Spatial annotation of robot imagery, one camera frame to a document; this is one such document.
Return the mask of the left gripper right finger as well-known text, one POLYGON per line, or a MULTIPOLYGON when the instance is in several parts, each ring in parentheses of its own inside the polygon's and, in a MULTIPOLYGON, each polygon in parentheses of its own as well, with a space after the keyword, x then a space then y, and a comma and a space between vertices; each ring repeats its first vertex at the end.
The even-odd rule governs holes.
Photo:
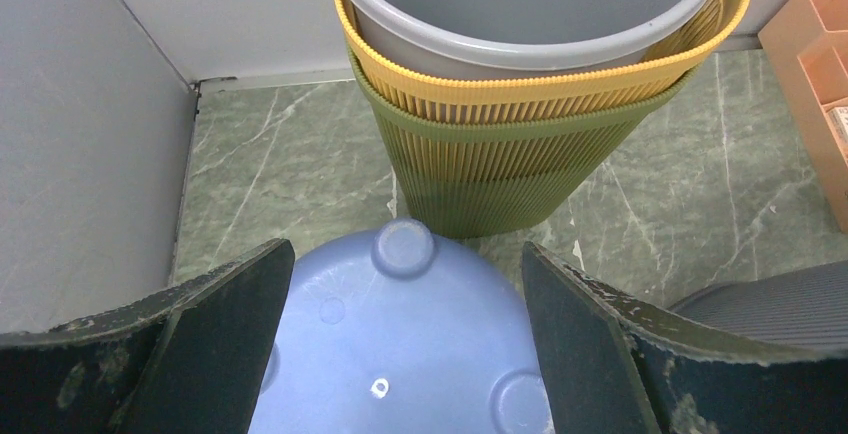
POLYGON ((524 293, 557 433, 843 433, 847 350, 715 329, 535 243, 524 293))

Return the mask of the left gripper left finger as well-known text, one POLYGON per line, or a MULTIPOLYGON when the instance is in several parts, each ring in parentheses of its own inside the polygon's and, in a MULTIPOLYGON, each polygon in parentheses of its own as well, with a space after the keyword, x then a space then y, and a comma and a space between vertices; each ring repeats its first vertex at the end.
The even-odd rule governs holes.
POLYGON ((295 252, 273 239, 134 303, 1 337, 5 433, 244 433, 295 252))

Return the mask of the dark grey mesh bin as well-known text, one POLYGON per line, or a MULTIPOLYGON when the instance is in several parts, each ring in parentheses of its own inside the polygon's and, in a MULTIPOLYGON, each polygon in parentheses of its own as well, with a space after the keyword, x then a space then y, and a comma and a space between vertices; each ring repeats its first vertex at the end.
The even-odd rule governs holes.
POLYGON ((816 351, 847 350, 847 263, 710 285, 673 304, 684 318, 735 335, 816 351))

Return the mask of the blue plastic bin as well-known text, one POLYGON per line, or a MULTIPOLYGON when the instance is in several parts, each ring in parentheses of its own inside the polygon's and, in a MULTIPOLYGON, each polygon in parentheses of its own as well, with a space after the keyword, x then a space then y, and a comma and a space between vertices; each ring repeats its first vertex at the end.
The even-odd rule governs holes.
POLYGON ((400 218, 298 259, 253 433, 550 433, 528 310, 469 248, 400 218))

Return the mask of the light grey plastic bin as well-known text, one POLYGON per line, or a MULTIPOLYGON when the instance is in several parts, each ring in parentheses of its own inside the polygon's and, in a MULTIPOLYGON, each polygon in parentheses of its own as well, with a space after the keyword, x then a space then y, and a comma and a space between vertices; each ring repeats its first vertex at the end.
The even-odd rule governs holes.
POLYGON ((361 37, 397 65, 460 80, 634 64, 707 0, 349 0, 361 37))

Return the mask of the olive green mesh bin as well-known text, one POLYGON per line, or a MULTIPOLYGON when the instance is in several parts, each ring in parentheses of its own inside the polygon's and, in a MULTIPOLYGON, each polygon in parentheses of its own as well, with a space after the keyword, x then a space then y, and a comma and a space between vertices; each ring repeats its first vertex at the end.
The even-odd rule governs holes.
POLYGON ((449 124, 392 105, 367 80, 369 102, 410 215, 454 239, 537 225, 651 113, 691 80, 689 70, 648 99, 576 116, 501 124, 449 124))

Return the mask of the yellow mesh bin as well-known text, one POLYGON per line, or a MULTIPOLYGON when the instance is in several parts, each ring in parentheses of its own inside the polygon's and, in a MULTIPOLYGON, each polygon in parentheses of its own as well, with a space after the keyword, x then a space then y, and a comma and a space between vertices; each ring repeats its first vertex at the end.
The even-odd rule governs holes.
POLYGON ((690 21, 651 46, 636 64, 481 81, 433 77, 388 60, 363 38, 364 18, 355 13, 352 2, 334 3, 351 63, 391 105, 431 121, 488 124, 572 116, 653 97, 697 69, 736 29, 750 0, 707 0, 690 21))

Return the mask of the orange plastic file organizer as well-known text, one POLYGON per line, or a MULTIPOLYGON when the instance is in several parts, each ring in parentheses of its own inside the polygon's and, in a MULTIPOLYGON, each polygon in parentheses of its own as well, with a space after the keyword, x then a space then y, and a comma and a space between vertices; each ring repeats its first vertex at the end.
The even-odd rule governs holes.
POLYGON ((846 232, 847 0, 788 0, 758 37, 846 232))

